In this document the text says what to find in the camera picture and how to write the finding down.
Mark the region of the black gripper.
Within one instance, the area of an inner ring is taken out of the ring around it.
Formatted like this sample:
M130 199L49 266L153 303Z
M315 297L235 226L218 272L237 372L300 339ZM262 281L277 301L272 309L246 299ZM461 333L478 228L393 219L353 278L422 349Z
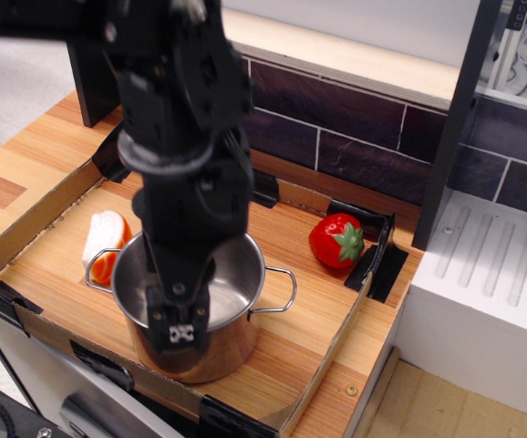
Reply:
M143 176L133 201L160 285L146 287L150 345L158 353L208 344L212 253L243 235L253 191L249 154L217 152L195 173ZM194 301L176 303L175 301Z

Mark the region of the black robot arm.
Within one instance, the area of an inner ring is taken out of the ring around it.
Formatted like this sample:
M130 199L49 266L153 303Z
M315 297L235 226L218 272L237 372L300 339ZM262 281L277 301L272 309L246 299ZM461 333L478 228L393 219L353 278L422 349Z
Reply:
M0 1L0 37L99 49L123 109L119 157L137 172L133 201L149 269L150 342L204 350L213 252L244 234L253 190L240 124L252 83L217 1Z

